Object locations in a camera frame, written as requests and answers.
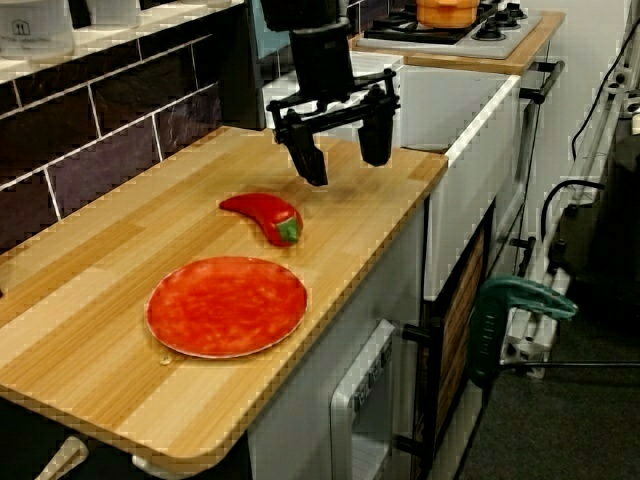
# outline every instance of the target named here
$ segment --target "white container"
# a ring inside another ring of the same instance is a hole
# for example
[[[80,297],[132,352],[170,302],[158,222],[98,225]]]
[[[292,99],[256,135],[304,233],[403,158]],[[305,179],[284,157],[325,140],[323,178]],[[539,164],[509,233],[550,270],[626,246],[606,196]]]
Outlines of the white container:
[[[123,30],[140,23],[139,0],[87,0],[91,24],[99,30]]]
[[[0,0],[0,55],[10,59],[58,57],[73,51],[67,0]]]

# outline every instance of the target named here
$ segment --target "stovetop grate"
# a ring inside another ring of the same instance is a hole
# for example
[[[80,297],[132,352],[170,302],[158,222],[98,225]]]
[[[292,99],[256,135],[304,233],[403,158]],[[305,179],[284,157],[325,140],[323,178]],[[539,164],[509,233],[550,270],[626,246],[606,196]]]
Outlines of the stovetop grate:
[[[456,29],[423,26],[416,18],[415,5],[408,4],[402,10],[391,11],[388,17],[374,20],[373,26],[364,32],[364,37],[379,40],[455,45],[475,27],[493,16],[498,11],[499,3],[500,0],[481,2],[473,25]]]

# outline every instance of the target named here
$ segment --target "red pepper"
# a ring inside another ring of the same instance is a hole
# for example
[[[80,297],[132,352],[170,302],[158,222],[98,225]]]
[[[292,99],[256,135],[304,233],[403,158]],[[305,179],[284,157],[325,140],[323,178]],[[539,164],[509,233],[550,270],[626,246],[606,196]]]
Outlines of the red pepper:
[[[273,245],[288,247],[298,241],[302,217],[287,202],[267,193],[245,193],[220,202],[220,208],[252,218]]]

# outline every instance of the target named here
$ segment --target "wooden panel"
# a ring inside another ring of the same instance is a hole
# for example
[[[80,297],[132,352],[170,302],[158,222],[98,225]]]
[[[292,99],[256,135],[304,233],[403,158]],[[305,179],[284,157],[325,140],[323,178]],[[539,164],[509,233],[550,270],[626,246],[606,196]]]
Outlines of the wooden panel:
[[[318,137],[330,184],[297,176],[271,131],[222,128],[0,256],[0,395],[173,471],[218,463],[319,337],[444,173],[447,159]],[[304,219],[269,244],[218,202],[273,192]],[[144,322],[153,287],[190,261],[274,261],[309,293],[300,327],[248,357],[169,351]],[[168,358],[170,363],[163,364]]]
[[[401,55],[405,65],[418,67],[450,68],[454,70],[472,70],[475,72],[502,73],[505,75],[523,75],[533,63],[536,53],[551,39],[564,22],[562,12],[542,12],[542,21],[516,49],[504,60],[491,58],[459,57],[454,55],[434,55],[420,52],[407,52],[383,48],[358,47],[360,36],[350,40],[351,49],[357,52],[385,53]]]
[[[445,316],[435,438],[447,418],[464,374],[469,319],[483,270],[483,247],[484,227],[481,227]]]

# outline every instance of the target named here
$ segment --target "orange pot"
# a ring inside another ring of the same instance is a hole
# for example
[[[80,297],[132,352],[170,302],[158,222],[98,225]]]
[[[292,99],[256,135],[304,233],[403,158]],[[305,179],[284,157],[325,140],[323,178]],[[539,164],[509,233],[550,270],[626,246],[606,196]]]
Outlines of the orange pot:
[[[417,0],[418,22],[433,28],[465,28],[476,21],[480,0]]]

